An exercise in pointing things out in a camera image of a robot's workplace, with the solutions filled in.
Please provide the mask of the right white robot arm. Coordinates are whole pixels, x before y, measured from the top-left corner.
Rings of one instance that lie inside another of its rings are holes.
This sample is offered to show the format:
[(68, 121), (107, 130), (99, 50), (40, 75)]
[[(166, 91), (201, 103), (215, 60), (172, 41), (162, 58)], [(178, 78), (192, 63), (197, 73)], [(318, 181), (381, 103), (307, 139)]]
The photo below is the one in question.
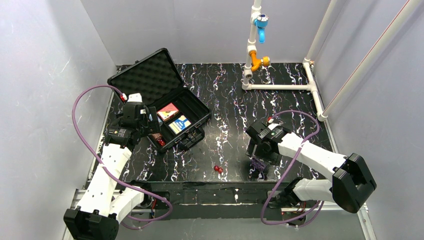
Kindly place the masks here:
[(325, 177), (294, 179), (282, 192), (271, 195), (276, 208), (324, 201), (336, 203), (349, 213), (357, 213), (377, 188), (366, 161), (359, 154), (346, 156), (326, 150), (276, 123), (256, 121), (246, 133), (250, 137), (247, 156), (271, 165), (278, 165), (282, 157), (295, 158)]

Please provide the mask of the purple poker chip stack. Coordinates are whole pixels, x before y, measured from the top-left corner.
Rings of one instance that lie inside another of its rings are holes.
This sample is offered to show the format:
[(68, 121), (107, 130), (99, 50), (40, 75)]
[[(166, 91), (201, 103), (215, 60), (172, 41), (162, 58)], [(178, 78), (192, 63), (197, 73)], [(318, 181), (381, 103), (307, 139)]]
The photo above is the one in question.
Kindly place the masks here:
[(259, 171), (260, 173), (267, 169), (267, 165), (263, 161), (255, 157), (252, 157), (250, 159), (250, 164), (254, 167), (255, 170)]

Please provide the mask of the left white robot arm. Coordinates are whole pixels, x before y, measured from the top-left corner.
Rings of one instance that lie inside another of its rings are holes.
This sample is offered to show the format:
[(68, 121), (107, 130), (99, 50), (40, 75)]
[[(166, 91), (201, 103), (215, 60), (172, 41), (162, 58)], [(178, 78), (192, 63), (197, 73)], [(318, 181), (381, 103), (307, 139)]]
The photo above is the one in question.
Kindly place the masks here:
[(141, 138), (160, 132), (156, 108), (128, 101), (121, 115), (110, 124), (102, 154), (94, 154), (98, 166), (75, 208), (63, 220), (75, 240), (114, 240), (123, 219), (146, 195), (158, 195), (119, 179)]

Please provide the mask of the blue playing card box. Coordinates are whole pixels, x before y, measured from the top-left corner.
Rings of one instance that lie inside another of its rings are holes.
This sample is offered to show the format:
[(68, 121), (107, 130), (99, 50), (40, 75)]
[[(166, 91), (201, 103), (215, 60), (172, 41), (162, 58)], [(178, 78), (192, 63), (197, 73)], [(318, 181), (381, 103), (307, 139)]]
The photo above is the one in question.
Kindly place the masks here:
[(169, 123), (168, 126), (174, 134), (178, 135), (183, 130), (187, 129), (191, 124), (192, 123), (185, 115), (181, 115)]

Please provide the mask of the black foam-lined poker case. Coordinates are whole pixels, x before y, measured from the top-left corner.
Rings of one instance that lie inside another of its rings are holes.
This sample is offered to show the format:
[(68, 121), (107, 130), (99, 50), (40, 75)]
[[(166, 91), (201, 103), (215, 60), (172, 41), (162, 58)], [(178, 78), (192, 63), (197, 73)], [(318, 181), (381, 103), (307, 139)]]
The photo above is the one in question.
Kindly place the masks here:
[[(126, 95), (140, 93), (143, 103), (149, 107), (155, 107), (156, 111), (169, 103), (173, 103), (179, 109), (177, 115), (166, 122), (163, 121), (160, 127), (164, 146), (160, 146), (152, 135), (148, 136), (158, 152), (164, 153), (174, 146), (187, 151), (204, 139), (203, 125), (210, 119), (211, 110), (185, 87), (166, 48), (155, 51), (113, 75), (107, 83)], [(174, 134), (169, 124), (181, 115), (186, 116), (191, 125), (179, 134)]]

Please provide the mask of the red dice pair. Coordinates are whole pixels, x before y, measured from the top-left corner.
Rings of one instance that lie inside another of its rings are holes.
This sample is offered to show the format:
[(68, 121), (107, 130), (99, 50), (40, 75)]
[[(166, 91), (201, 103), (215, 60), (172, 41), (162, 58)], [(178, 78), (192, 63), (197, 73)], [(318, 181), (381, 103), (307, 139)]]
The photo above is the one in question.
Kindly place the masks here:
[(213, 169), (214, 169), (215, 172), (218, 172), (219, 174), (223, 173), (223, 171), (224, 171), (223, 168), (221, 166), (218, 166), (218, 165), (215, 165), (213, 167)]

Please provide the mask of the red playing card box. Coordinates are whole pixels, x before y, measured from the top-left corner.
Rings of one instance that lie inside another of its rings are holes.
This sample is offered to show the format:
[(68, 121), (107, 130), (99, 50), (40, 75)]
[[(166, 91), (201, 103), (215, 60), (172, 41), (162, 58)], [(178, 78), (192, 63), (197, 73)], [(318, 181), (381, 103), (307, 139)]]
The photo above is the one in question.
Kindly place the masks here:
[(171, 102), (157, 111), (157, 115), (164, 122), (172, 119), (175, 115), (179, 113), (179, 109)]

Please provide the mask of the light blue poker chip stack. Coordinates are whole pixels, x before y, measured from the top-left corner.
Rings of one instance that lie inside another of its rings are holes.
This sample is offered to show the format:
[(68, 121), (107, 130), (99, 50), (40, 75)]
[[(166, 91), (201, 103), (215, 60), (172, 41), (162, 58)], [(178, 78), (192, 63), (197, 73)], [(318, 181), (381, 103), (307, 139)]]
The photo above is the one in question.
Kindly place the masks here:
[(158, 120), (158, 124), (159, 124), (159, 126), (162, 126), (163, 121), (162, 121), (161, 117), (160, 117), (160, 116), (158, 116), (158, 115), (157, 115), (157, 120)]

